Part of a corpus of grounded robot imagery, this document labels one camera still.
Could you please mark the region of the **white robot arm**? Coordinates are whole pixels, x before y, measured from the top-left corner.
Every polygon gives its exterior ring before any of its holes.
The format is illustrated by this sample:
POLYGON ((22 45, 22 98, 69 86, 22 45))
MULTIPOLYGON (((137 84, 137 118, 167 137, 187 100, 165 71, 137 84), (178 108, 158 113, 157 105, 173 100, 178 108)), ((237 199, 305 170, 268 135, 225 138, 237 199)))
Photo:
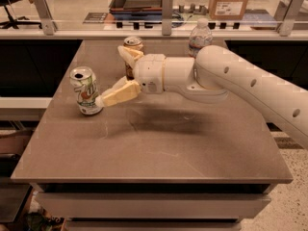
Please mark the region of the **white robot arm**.
POLYGON ((118 48, 133 70, 131 81, 121 78, 95 98, 99 107, 114 106, 140 93, 176 92, 201 103, 216 103, 233 92, 257 109, 302 147, 308 147, 308 90, 302 89, 216 45, 202 48, 194 58, 143 54, 118 48))

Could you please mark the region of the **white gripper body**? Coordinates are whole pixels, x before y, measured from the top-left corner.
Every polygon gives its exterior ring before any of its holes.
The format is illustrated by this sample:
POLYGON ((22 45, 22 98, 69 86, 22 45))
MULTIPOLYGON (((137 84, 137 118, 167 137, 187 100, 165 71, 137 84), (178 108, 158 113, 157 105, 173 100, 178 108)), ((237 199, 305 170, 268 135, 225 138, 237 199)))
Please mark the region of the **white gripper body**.
POLYGON ((147 94, 159 94, 163 89, 164 54, 147 54, 137 60, 133 69, 135 80, 140 84, 141 91, 147 94))

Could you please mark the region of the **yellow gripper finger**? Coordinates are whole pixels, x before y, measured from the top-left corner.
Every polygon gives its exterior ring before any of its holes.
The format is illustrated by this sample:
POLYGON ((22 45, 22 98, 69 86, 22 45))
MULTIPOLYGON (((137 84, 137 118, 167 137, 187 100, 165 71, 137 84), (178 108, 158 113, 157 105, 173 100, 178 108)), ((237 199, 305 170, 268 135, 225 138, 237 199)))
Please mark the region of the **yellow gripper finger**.
POLYGON ((99 95, 99 106, 109 107, 136 98, 141 92, 141 86, 136 80, 122 77, 110 89, 99 95))
POLYGON ((135 67, 136 61, 144 56, 141 51, 128 48, 122 45, 120 45, 117 50, 120 57, 125 62, 125 66, 127 69, 133 69, 135 67))

